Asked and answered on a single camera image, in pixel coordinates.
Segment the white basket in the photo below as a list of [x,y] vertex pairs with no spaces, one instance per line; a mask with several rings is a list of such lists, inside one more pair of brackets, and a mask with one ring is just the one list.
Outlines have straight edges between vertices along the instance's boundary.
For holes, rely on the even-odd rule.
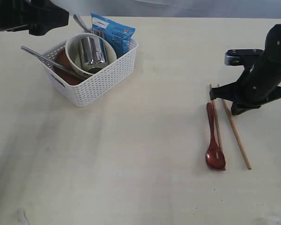
[[[54,60],[65,44],[63,42],[43,55]],[[53,71],[51,64],[41,62],[57,90],[78,107],[85,107],[133,72],[138,43],[131,39],[128,45],[129,52],[78,85],[69,85]]]

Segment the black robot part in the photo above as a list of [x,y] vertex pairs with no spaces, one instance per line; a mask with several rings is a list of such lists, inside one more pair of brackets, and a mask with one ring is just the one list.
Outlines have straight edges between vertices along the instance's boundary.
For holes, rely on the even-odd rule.
[[281,24],[275,25],[267,34],[265,49],[229,50],[225,64],[244,66],[239,79],[219,88],[212,88],[210,98],[232,101],[232,115],[281,98]]
[[29,30],[41,36],[68,21],[69,13],[50,0],[0,0],[0,31]]

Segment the tabletop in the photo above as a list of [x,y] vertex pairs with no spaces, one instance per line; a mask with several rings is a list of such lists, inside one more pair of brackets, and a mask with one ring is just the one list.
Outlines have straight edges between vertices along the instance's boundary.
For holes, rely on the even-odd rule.
[[111,18],[136,28],[135,69],[85,108],[20,49],[81,32],[72,19],[0,33],[0,225],[21,224],[19,209],[30,225],[281,224],[281,100],[234,118],[252,170],[216,100],[227,170],[205,163],[209,84],[242,72],[225,52],[263,49],[281,20]]

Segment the wooden spoon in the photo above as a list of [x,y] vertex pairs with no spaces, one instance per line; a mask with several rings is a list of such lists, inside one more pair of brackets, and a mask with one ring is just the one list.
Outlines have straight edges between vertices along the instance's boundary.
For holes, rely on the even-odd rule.
[[210,102],[207,103],[207,115],[210,126],[210,145],[205,155],[206,164],[213,170],[224,170],[225,156],[216,143],[214,136],[214,109]]

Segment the snack package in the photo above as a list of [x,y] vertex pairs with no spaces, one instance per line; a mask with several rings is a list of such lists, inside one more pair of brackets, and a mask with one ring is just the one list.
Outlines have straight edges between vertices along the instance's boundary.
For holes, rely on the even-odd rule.
[[129,51],[128,42],[135,32],[135,28],[119,24],[93,13],[91,13],[91,16],[94,34],[104,37],[113,47],[118,58]]

